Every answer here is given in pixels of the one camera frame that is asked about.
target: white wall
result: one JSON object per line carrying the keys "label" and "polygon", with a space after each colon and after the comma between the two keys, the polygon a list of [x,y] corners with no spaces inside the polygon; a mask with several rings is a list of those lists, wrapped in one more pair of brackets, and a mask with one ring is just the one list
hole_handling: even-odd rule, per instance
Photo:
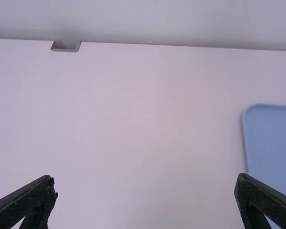
{"label": "white wall", "polygon": [[0,0],[0,38],[286,50],[286,0]]}
{"label": "white wall", "polygon": [[50,46],[0,40],[0,197],[50,174],[50,228],[243,228],[240,117],[286,104],[286,52]]}

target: white table surface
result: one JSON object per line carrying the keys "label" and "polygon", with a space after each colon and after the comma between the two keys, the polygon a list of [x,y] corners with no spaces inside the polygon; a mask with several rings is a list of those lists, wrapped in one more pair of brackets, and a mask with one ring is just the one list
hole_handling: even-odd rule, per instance
{"label": "white table surface", "polygon": [[241,114],[286,52],[0,40],[0,198],[44,174],[50,229],[243,228]]}

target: blue plastic tray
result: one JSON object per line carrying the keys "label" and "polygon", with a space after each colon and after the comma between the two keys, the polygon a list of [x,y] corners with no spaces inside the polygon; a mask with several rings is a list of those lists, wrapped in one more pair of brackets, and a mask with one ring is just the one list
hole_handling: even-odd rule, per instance
{"label": "blue plastic tray", "polygon": [[248,173],[286,195],[286,106],[253,105],[242,122]]}

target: light blue tray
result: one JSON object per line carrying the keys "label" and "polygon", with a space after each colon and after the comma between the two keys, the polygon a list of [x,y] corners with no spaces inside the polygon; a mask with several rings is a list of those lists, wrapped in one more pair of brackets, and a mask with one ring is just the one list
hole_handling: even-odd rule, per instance
{"label": "light blue tray", "polygon": [[242,124],[249,175],[286,195],[286,106],[253,105]]}

